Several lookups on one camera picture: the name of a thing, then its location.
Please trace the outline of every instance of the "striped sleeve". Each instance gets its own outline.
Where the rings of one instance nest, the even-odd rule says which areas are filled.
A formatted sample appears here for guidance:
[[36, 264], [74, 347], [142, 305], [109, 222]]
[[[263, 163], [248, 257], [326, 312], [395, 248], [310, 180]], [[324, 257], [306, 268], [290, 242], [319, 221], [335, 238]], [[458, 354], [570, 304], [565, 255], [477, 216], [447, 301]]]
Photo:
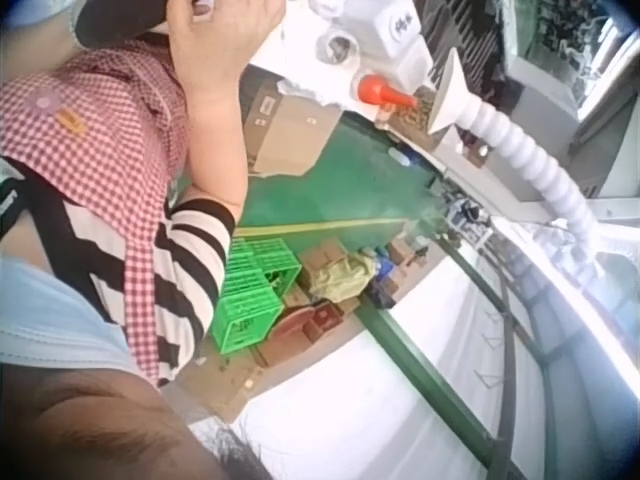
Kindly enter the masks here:
[[170, 212], [166, 232], [174, 281], [193, 305], [201, 334], [209, 329], [220, 296], [234, 229], [229, 210], [213, 200], [191, 200]]

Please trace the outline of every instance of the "green plastic crate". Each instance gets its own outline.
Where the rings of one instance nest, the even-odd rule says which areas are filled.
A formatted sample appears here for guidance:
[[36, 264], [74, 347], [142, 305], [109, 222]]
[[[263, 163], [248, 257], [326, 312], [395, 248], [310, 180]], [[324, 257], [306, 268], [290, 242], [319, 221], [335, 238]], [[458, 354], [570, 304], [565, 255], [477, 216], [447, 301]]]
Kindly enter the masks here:
[[280, 238], [252, 240], [247, 244], [276, 295], [282, 297], [300, 273], [302, 269], [300, 262]]
[[220, 298], [266, 287], [270, 285], [260, 269], [230, 272], [224, 279]]
[[253, 251], [249, 248], [247, 241], [242, 237], [233, 237], [231, 239], [231, 255], [253, 255]]
[[223, 296], [210, 330], [220, 353], [226, 355], [264, 340], [282, 309], [269, 286]]
[[229, 254], [229, 261], [227, 262], [227, 274], [251, 270], [260, 270], [260, 265], [258, 265], [255, 255], [253, 255], [253, 253], [238, 255], [234, 254], [232, 250]]

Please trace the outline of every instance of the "hand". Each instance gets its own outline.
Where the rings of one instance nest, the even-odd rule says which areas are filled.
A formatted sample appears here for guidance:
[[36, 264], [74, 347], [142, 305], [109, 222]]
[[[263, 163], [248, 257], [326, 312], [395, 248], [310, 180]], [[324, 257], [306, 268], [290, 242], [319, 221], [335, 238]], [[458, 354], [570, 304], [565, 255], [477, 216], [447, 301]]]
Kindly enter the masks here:
[[187, 100], [217, 101], [238, 90], [242, 72], [282, 21], [286, 0], [215, 0], [209, 20], [194, 22], [191, 0], [169, 0], [174, 67]]

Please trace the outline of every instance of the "yellow label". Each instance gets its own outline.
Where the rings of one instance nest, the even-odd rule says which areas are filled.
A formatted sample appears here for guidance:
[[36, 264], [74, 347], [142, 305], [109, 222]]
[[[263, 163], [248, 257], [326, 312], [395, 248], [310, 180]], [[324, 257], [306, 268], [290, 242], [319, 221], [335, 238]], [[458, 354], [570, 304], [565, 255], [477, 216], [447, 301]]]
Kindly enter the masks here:
[[56, 112], [56, 118], [60, 124], [75, 135], [84, 135], [87, 133], [87, 125], [84, 123], [80, 115], [68, 107], [62, 107]]

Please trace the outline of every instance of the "light blue fabric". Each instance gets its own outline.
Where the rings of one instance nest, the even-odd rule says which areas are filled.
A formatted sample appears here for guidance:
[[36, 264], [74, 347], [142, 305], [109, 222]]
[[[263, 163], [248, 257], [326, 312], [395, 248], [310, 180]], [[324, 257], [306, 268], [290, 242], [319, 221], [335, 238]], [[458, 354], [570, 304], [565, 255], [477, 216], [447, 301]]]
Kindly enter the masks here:
[[54, 276], [6, 256], [0, 256], [0, 363], [143, 376], [120, 327]]
[[16, 2], [9, 16], [9, 27], [25, 27], [46, 20], [60, 13], [74, 0], [21, 0]]

